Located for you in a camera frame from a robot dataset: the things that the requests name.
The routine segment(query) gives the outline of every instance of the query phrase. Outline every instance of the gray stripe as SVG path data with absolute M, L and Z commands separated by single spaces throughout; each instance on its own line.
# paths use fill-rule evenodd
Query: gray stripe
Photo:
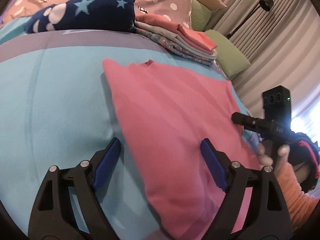
M 73 46 L 106 46 L 132 49 L 149 49 L 168 53 L 148 38 L 124 32 L 100 30 L 51 31 L 23 35 L 0 45 L 0 63 L 18 55 L 49 48 Z

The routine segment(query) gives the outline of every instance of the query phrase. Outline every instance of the white curtain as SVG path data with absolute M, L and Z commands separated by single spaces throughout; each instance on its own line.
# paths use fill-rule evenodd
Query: white curtain
M 226 35 L 259 0 L 222 0 L 228 8 L 215 13 L 207 25 Z M 292 117 L 302 116 L 320 95 L 320 17 L 310 0 L 274 0 L 262 8 L 230 41 L 251 66 L 233 80 L 234 87 L 256 117 L 263 117 L 261 93 L 283 85 L 291 91 Z

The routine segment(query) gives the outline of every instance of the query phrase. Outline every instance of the green pillow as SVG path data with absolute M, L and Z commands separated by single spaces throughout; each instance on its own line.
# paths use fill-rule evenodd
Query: green pillow
M 191 25 L 194 31 L 202 32 L 211 17 L 211 11 L 199 3 L 197 0 L 191 0 Z
M 250 66 L 249 60 L 221 33 L 208 30 L 205 34 L 217 44 L 217 62 L 228 78 Z

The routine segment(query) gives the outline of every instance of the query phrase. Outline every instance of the floor lamp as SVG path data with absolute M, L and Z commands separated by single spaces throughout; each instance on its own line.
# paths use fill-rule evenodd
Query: floor lamp
M 235 34 L 235 32 L 239 30 L 241 26 L 244 25 L 244 23 L 259 9 L 259 7 L 269 12 L 273 7 L 273 4 L 273 0 L 260 0 L 259 4 L 247 15 L 247 17 L 242 21 L 242 23 L 239 24 L 237 28 L 235 28 L 231 33 L 227 34 L 226 38 L 230 39 L 232 35 Z

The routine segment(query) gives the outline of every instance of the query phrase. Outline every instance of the star pattern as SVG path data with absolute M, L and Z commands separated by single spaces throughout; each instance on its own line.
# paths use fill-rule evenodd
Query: star pattern
M 128 2 L 124 1 L 124 0 L 117 0 L 118 5 L 117 8 L 122 7 L 124 9 L 124 5 Z
M 77 6 L 77 10 L 76 10 L 76 16 L 80 13 L 80 12 L 84 12 L 87 15 L 89 15 L 89 11 L 88 11 L 88 5 L 90 3 L 92 3 L 94 0 L 82 0 L 81 2 L 76 2 L 75 6 Z

